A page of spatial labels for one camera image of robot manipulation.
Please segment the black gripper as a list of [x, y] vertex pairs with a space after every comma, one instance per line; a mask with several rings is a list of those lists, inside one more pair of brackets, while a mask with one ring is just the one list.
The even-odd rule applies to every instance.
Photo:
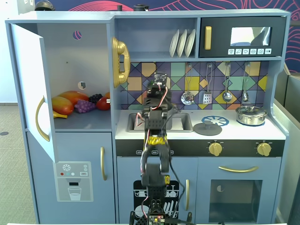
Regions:
[[142, 111], [149, 112], [156, 109], [180, 112], [178, 106], [172, 102], [172, 94], [166, 84], [149, 84], [147, 86]]

